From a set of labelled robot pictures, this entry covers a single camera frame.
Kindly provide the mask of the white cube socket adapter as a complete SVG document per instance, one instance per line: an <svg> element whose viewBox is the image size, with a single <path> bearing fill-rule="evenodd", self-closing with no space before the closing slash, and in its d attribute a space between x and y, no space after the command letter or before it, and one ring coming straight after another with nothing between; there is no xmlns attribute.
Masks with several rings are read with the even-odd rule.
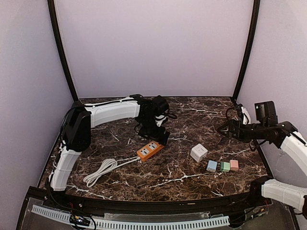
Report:
<svg viewBox="0 0 307 230"><path fill-rule="evenodd" d="M200 162L208 154L208 150L202 145L197 144L191 149L190 156L196 161Z"/></svg>

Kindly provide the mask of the blue plug adapter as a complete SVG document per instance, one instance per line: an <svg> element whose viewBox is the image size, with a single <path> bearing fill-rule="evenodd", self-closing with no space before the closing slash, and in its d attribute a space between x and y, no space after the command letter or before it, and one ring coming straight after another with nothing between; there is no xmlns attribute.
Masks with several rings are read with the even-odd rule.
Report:
<svg viewBox="0 0 307 230"><path fill-rule="evenodd" d="M209 160L208 164L207 164L206 171L209 171L209 172L212 172L212 173L216 172L217 165L218 165L218 163L216 161Z"/></svg>

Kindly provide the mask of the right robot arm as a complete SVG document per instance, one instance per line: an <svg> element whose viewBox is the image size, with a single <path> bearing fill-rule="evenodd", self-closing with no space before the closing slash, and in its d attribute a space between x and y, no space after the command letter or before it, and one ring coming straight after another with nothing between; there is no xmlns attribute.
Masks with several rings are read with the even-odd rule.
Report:
<svg viewBox="0 0 307 230"><path fill-rule="evenodd" d="M265 126L261 123L244 125L238 120L229 120L218 128L218 132L245 143L262 140L273 144L295 162L301 172L307 173L307 140L288 121ZM263 176L251 183L247 201L255 205L266 198L291 206L304 217L307 216L306 187L287 184L273 176Z"/></svg>

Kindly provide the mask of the orange power strip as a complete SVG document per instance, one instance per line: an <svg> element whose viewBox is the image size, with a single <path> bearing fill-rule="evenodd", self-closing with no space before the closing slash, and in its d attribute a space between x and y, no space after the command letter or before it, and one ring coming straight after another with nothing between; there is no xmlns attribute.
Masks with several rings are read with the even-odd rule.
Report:
<svg viewBox="0 0 307 230"><path fill-rule="evenodd" d="M150 143L139 149L137 151L137 155L138 157L140 157L142 162L145 162L163 148L164 145L161 145L156 141L151 141Z"/></svg>

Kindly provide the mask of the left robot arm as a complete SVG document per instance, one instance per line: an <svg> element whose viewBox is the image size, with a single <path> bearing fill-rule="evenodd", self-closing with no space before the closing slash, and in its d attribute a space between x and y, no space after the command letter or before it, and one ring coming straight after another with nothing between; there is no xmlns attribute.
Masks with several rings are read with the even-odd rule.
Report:
<svg viewBox="0 0 307 230"><path fill-rule="evenodd" d="M166 98L158 95L146 99L134 94L123 99L103 103L73 103L65 114L60 129L61 151L55 169L49 176L49 186L56 192L64 191L68 178L80 154L91 145L91 130L101 124L134 118L140 127L138 135L165 146L170 133L163 124L169 116Z"/></svg>

